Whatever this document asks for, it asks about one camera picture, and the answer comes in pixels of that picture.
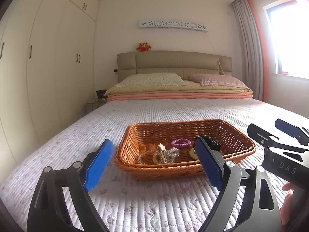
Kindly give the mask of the person's right hand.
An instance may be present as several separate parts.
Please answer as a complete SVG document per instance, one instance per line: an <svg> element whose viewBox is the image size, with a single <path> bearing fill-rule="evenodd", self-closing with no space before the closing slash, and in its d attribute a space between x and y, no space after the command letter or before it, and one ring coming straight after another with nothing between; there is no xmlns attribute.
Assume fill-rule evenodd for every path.
<svg viewBox="0 0 309 232"><path fill-rule="evenodd" d="M292 183L286 183L283 187L283 191L291 191L294 190L295 185ZM291 202L292 197L294 193L288 193L284 199L283 205L280 208L280 219L282 224L282 231L285 231L286 225L288 224L288 221L290 219L290 213L291 213Z"/></svg>

